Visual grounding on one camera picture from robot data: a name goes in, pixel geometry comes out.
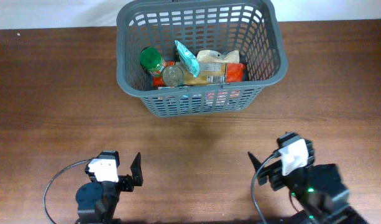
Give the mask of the small tin can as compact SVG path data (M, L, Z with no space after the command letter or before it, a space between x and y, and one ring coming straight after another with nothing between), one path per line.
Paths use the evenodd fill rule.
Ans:
M162 80L166 86L182 86L185 76L178 65L170 65L162 71Z

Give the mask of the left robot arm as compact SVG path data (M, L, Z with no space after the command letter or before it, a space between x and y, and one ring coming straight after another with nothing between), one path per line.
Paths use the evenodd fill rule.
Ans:
M102 151L85 167L90 182L76 192L77 223L122 224L114 218L121 192L132 192L143 185L141 153L137 153L130 169L132 174L118 175L120 165L117 151Z

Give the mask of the light green wipes pack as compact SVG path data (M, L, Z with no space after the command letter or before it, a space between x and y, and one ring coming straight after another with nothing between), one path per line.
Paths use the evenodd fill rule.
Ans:
M187 49L180 41L176 40L175 45L179 54L180 61L188 72L196 78L200 73L200 65L195 55Z

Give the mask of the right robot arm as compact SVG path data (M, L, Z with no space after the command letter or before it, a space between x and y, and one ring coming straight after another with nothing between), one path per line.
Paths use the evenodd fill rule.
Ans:
M314 165L312 141L290 132L280 136L277 144L278 149L262 162L248 153L255 169L250 192L259 223L367 223L349 204L350 191L342 182L338 166ZM265 218L255 199L255 185L267 182L274 191L286 187L290 202L298 201L302 209L290 217Z

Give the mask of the red orange pasta pack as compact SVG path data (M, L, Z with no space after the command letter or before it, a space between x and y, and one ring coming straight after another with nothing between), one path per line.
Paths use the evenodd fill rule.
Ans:
M168 62L167 66L178 65L184 73L182 86L219 85L242 82L246 75L246 66L242 63L200 63L200 73L194 78L181 62ZM166 86L162 76L153 78L153 87Z

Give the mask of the green lid jar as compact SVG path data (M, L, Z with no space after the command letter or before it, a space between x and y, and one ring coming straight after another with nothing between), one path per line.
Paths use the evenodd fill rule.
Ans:
M153 47L147 47L141 51L140 64L153 77L160 77L167 66L160 52Z

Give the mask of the blue tissue pack box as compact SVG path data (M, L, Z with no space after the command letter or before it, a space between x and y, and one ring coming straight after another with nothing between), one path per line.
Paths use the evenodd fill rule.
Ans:
M216 108L222 108L226 103L230 104L233 103L236 98L240 96L241 91L240 90L233 90L230 94L230 97L227 98L228 92L227 91L220 91L218 93L217 99L214 99L215 93L214 92L207 92L204 95L204 107L205 108L211 108L213 106L213 103L215 103ZM194 102L192 103L192 109L196 110L197 107L201 106L201 97L202 94L195 94L192 96L192 99ZM181 109L187 109L190 102L189 95L180 95L180 108Z

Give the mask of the grey plastic basket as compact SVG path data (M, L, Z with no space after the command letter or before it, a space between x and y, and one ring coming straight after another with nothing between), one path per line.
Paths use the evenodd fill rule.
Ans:
M240 1L132 1L118 13L116 36L117 83L127 94L140 98L159 117L237 111L248 107L269 85L279 82L288 70L282 35L270 0ZM140 53L156 48L168 61L178 59L175 41L192 53L215 50L239 51L246 66L244 81L206 86L158 89L140 64ZM240 90L233 103L222 108L204 107L204 95ZM192 96L202 94L201 106L192 109ZM181 109L180 95L189 95Z

